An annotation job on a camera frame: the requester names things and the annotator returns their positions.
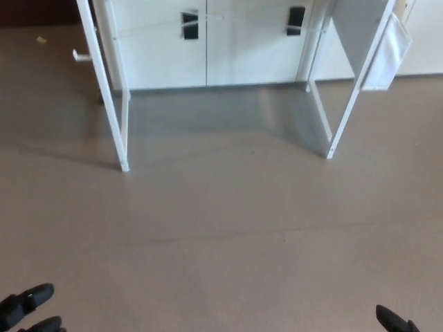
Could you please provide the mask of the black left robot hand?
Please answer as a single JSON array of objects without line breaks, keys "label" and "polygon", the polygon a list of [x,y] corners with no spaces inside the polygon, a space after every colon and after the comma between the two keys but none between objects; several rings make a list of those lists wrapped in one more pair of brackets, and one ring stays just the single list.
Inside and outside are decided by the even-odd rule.
[{"label": "black left robot hand", "polygon": [[[55,287],[52,283],[44,283],[29,288],[20,294],[11,294],[1,301],[1,331],[10,331],[26,316],[35,312],[39,306],[52,298]],[[60,332],[66,331],[62,326],[62,318],[53,316],[42,320],[28,329],[27,332]]]}]

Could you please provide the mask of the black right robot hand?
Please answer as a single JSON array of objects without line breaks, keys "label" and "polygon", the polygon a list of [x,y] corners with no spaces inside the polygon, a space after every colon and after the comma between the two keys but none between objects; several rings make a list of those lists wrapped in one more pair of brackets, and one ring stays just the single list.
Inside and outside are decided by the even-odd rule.
[{"label": "black right robot hand", "polygon": [[405,321],[383,305],[377,304],[375,312],[377,321],[387,332],[419,332],[413,321]]}]

